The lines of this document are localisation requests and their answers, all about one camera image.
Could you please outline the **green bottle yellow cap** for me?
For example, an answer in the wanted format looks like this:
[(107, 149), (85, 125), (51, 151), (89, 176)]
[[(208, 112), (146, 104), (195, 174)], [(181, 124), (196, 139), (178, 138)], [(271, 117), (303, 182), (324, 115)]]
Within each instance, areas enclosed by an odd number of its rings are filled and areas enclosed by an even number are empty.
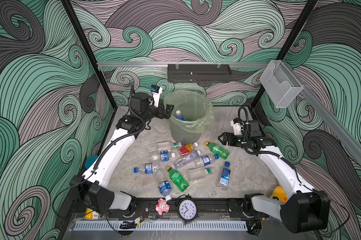
[(212, 142), (205, 142), (205, 145), (208, 147), (208, 149), (218, 155), (220, 158), (227, 160), (230, 152), (226, 149), (224, 149), (223, 147), (221, 147), (220, 145), (216, 144), (216, 143), (212, 143)]

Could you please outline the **tall bottle blue sky label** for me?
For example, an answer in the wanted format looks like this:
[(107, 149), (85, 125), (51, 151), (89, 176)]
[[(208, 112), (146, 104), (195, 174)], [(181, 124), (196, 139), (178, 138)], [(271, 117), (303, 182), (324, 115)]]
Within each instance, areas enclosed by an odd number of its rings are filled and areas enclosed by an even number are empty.
[(221, 190), (226, 190), (228, 187), (228, 183), (229, 183), (229, 179), (230, 179), (230, 174), (231, 174), (231, 170), (230, 170), (230, 162), (225, 162), (221, 175), (219, 177), (218, 180), (218, 188)]

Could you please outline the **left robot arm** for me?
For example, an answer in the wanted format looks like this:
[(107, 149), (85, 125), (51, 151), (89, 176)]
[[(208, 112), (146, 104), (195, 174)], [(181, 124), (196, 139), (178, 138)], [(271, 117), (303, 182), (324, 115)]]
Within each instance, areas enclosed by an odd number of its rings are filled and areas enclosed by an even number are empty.
[(165, 105), (157, 93), (151, 96), (145, 93), (132, 94), (129, 110), (119, 119), (107, 146), (82, 175), (70, 181), (74, 199), (101, 215), (110, 215), (113, 211), (132, 215), (136, 198), (124, 192), (109, 190), (111, 175), (126, 150), (145, 130), (146, 124), (153, 118), (169, 119), (173, 110), (174, 105)]

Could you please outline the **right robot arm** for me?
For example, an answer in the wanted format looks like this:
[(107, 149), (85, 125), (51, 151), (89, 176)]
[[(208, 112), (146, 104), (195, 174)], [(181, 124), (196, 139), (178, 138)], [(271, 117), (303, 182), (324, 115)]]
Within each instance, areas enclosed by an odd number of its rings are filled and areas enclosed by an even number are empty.
[(324, 191), (314, 187), (300, 176), (294, 165), (283, 156), (269, 137), (250, 134), (245, 138), (234, 133), (222, 133), (218, 140), (223, 145), (241, 147), (248, 154), (260, 158), (271, 170), (286, 193), (286, 202), (264, 195), (246, 195), (246, 209), (278, 219), (291, 233), (323, 230), (327, 227), (330, 199)]

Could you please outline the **red yellow label bottle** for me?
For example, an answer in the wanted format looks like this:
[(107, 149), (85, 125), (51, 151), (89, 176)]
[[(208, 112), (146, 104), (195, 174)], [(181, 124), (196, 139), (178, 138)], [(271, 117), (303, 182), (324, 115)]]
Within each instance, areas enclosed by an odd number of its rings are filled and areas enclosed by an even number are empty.
[(179, 148), (179, 152), (182, 156), (191, 153), (198, 147), (197, 142), (186, 144), (185, 146), (182, 146)]

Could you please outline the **clear bottle blue label white cap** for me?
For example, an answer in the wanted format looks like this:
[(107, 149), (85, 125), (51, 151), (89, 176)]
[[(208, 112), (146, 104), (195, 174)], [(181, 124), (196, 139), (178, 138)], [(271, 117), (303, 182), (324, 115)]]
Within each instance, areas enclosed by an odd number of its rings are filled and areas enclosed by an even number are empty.
[(154, 151), (149, 154), (149, 161), (151, 162), (169, 162), (170, 160), (177, 157), (175, 152), (168, 150), (165, 151)]

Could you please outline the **square clear bottle green band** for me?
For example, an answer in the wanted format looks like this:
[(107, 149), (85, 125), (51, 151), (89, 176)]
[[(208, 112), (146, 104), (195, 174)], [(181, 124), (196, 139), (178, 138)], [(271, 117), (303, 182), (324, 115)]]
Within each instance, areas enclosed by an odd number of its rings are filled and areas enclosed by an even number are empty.
[(215, 168), (194, 168), (187, 171), (187, 175), (190, 180), (196, 181), (203, 179), (207, 176), (213, 175), (215, 173)]

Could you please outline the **long clear bottle white cap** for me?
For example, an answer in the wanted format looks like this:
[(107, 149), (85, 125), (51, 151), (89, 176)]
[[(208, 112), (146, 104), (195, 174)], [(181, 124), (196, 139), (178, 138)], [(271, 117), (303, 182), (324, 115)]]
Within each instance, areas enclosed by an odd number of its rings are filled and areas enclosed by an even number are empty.
[(198, 158), (201, 155), (201, 151), (200, 150), (195, 150), (192, 151), (188, 154), (186, 154), (185, 156), (183, 156), (182, 158), (180, 158), (179, 160), (177, 160), (174, 163), (174, 167), (176, 169), (181, 168), (189, 163), (191, 163), (193, 160), (195, 160), (196, 158)]

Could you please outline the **green Sprite bottle centre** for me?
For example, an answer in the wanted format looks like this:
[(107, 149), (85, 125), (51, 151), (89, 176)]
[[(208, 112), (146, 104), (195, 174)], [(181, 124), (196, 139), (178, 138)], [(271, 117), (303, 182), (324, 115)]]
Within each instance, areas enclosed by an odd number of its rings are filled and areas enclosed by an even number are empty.
[(175, 169), (168, 166), (166, 167), (167, 172), (169, 173), (169, 178), (176, 185), (180, 192), (185, 192), (189, 187), (188, 181)]

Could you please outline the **yellow duck toy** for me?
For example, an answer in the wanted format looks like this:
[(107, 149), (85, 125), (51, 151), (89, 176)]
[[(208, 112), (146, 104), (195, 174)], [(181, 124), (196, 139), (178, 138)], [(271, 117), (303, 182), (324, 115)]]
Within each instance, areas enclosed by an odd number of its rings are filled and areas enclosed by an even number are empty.
[(270, 196), (271, 199), (274, 199), (274, 200), (278, 200), (278, 201), (281, 201), (281, 202), (284, 202), (286, 203), (288, 201), (288, 198), (287, 198), (287, 195), (286, 195), (286, 192), (284, 191), (283, 187), (281, 185), (277, 186), (271, 196)]

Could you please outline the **crushed bottle blue label front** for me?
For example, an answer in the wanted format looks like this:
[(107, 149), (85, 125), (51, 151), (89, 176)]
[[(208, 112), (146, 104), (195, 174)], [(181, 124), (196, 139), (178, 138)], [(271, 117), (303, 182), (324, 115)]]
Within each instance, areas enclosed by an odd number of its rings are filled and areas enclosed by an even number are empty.
[(168, 181), (168, 178), (166, 177), (165, 172), (159, 170), (157, 178), (158, 178), (158, 189), (160, 194), (163, 197), (165, 197), (166, 202), (170, 202), (172, 200), (172, 196), (171, 196), (172, 187), (170, 182)]

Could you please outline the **black alarm clock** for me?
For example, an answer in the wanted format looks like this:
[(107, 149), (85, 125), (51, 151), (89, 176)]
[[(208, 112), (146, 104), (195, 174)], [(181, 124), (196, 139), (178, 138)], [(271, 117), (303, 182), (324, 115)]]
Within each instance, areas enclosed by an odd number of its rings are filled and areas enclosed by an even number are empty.
[(190, 195), (181, 195), (175, 202), (177, 214), (184, 224), (190, 224), (199, 218), (198, 207)]

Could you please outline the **teal round lid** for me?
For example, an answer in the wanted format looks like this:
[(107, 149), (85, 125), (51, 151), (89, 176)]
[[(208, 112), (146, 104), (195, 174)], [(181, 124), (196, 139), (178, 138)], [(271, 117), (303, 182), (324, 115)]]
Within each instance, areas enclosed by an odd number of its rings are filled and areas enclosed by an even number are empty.
[(98, 156), (91, 156), (85, 161), (85, 168), (88, 170), (98, 159)]

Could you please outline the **pink plush toy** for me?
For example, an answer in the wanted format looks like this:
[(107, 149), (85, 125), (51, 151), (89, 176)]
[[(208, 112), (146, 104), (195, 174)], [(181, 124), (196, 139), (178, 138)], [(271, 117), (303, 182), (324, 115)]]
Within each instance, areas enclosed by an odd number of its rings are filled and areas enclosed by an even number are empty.
[(168, 213), (170, 210), (170, 206), (167, 204), (167, 201), (164, 199), (159, 199), (158, 204), (155, 207), (156, 212), (159, 216), (162, 216), (164, 213)]

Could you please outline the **yellow printed cup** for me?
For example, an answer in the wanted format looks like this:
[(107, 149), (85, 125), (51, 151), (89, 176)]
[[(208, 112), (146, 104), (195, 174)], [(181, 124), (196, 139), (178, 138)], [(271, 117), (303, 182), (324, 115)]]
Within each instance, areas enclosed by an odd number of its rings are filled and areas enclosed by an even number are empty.
[(88, 219), (88, 220), (98, 220), (100, 217), (100, 214), (97, 213), (96, 211), (90, 209), (90, 208), (86, 208), (86, 212), (84, 215), (84, 219)]

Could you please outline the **black wall shelf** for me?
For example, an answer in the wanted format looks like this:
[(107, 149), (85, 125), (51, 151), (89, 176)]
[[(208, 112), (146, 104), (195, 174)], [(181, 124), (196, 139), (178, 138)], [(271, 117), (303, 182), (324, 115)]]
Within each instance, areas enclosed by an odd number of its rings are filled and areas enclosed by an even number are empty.
[(232, 71), (223, 64), (169, 64), (169, 83), (229, 83)]

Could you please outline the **clear acrylic wall holder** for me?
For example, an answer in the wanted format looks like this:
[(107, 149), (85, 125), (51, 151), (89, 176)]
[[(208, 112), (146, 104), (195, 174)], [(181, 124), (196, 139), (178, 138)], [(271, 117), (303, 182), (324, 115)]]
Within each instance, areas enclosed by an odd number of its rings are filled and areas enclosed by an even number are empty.
[(287, 108), (303, 90), (293, 68), (281, 60), (270, 61), (259, 80), (278, 109)]

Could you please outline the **aluminium wall rail back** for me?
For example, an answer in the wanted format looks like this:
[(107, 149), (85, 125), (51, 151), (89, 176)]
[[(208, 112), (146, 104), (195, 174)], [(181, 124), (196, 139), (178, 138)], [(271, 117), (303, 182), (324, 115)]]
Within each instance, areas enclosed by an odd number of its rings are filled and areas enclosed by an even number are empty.
[(231, 68), (266, 68), (268, 62), (132, 62), (132, 61), (99, 61), (99, 68), (165, 68), (168, 65), (229, 65)]

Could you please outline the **aluminium wall rail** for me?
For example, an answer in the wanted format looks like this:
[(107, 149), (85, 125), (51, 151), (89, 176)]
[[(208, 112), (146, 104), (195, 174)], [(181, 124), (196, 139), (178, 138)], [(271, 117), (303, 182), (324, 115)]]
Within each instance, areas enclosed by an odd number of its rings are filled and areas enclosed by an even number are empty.
[(319, 75), (308, 68), (303, 68), (303, 71), (298, 68), (296, 72), (288, 63), (281, 61), (280, 64), (284, 67), (284, 74), (291, 85), (301, 89), (300, 93), (361, 166), (361, 142), (336, 117), (341, 109), (335, 109), (335, 100), (331, 98), (335, 87), (327, 87)]
[(132, 61), (99, 61), (99, 68), (165, 68), (168, 65), (229, 65), (231, 68), (266, 68), (268, 62), (132, 62)]

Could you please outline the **aluminium wall rail right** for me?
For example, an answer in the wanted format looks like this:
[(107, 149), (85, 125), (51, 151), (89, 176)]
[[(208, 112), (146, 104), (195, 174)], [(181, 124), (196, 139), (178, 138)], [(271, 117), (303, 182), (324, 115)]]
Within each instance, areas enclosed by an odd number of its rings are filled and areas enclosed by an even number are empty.
[(303, 71), (298, 68), (296, 72), (288, 63), (281, 61), (280, 64), (284, 67), (284, 74), (291, 85), (301, 89), (300, 93), (361, 166), (361, 142), (336, 117), (341, 109), (335, 109), (335, 100), (331, 98), (335, 87), (327, 87), (319, 75), (308, 68), (303, 68)]

